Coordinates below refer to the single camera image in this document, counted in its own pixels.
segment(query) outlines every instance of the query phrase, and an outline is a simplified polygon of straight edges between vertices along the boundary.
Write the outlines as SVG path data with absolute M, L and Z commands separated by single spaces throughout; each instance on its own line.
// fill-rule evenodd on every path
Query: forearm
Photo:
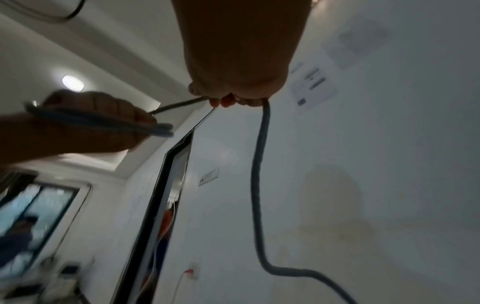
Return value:
M 67 138 L 28 114 L 0 117 L 0 139 L 0 168 L 67 152 Z
M 173 0 L 194 83 L 196 76 L 215 77 L 229 83 L 232 91 L 248 91 L 286 78 L 310 4 L 311 0 Z

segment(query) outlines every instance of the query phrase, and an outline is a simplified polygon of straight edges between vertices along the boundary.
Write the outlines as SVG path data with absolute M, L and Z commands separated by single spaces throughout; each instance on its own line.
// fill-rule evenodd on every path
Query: light fixture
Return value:
M 61 79 L 61 83 L 74 92 L 81 92 L 85 87 L 85 84 L 80 79 L 71 75 L 65 75 Z

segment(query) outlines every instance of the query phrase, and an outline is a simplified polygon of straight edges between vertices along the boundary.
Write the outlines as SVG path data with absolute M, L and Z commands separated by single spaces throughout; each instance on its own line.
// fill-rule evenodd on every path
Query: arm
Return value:
M 126 121 L 154 124 L 156 119 L 131 103 L 100 92 L 53 92 L 45 107 L 97 112 Z M 146 138 L 135 132 L 99 131 L 37 119 L 21 113 L 0 117 L 0 168 L 64 153 L 108 153 L 136 147 Z
M 311 0 L 173 0 L 197 94 L 269 97 L 288 66 Z

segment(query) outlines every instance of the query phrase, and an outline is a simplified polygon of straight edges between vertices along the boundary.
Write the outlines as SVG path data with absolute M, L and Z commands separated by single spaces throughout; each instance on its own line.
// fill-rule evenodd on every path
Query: power outlet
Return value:
M 186 276 L 190 279 L 198 280 L 200 276 L 200 264 L 198 264 L 197 262 L 191 262 L 188 265 L 188 268 L 192 269 L 193 273 L 187 273 Z

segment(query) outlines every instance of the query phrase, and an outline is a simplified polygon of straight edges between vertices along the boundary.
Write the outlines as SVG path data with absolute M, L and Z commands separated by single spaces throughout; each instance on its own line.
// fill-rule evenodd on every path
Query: dark shirt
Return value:
M 32 238 L 30 232 L 12 233 L 0 237 L 0 268 L 7 265 L 23 251 L 26 251 Z

